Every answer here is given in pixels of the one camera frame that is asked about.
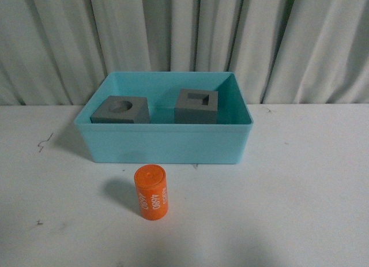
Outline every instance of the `printed number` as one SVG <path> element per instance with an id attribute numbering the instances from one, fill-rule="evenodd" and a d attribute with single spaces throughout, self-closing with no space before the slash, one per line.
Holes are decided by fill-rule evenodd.
<path id="1" fill-rule="evenodd" d="M 163 191 L 161 192 L 163 195 L 163 204 L 166 204 L 168 201 L 168 193 L 167 193 L 167 188 L 163 188 Z"/>
<path id="2" fill-rule="evenodd" d="M 153 209 L 159 209 L 160 208 L 159 195 L 152 195 L 151 196 L 151 204 L 152 204 Z"/>
<path id="3" fill-rule="evenodd" d="M 149 209 L 148 207 L 148 202 L 146 200 L 146 197 L 144 195 L 142 195 L 141 193 L 139 193 L 138 195 L 139 199 L 140 199 L 140 204 L 141 204 L 141 207 L 143 209 Z"/>

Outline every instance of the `circular hole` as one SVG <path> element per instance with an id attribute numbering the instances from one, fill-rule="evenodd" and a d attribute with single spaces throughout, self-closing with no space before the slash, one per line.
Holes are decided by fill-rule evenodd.
<path id="1" fill-rule="evenodd" d="M 115 101 L 109 106 L 109 111 L 113 113 L 121 113 L 132 108 L 130 101 Z"/>

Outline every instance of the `gray block with circular hole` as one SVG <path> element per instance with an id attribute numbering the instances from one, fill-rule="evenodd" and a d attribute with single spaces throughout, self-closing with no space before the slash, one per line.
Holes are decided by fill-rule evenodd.
<path id="1" fill-rule="evenodd" d="M 177 124 L 216 124 L 218 91 L 181 89 L 175 104 Z"/>
<path id="2" fill-rule="evenodd" d="M 92 123 L 150 123 L 145 97 L 109 96 L 90 117 Z"/>

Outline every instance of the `orange cap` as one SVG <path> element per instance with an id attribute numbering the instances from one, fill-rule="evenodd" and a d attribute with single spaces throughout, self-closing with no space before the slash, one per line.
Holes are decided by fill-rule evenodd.
<path id="1" fill-rule="evenodd" d="M 134 174 L 134 184 L 143 218 L 158 220 L 168 212 L 167 177 L 155 164 L 142 166 Z"/>

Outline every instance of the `white curtain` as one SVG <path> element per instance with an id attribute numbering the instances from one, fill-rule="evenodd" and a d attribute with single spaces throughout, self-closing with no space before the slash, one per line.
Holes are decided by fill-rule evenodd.
<path id="1" fill-rule="evenodd" d="M 232 71 L 248 103 L 369 103 L 369 0 L 0 0 L 0 104 L 113 71 Z"/>

